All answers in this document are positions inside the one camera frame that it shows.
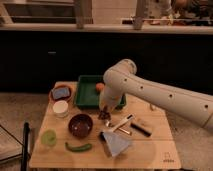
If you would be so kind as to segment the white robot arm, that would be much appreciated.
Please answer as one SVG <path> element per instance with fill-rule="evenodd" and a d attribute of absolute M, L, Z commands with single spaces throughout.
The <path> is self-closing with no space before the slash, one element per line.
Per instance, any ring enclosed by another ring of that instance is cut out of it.
<path fill-rule="evenodd" d="M 213 95 L 169 86 L 136 76 L 136 64 L 123 59 L 103 75 L 99 109 L 111 113 L 124 94 L 130 94 L 187 119 L 213 133 Z"/>

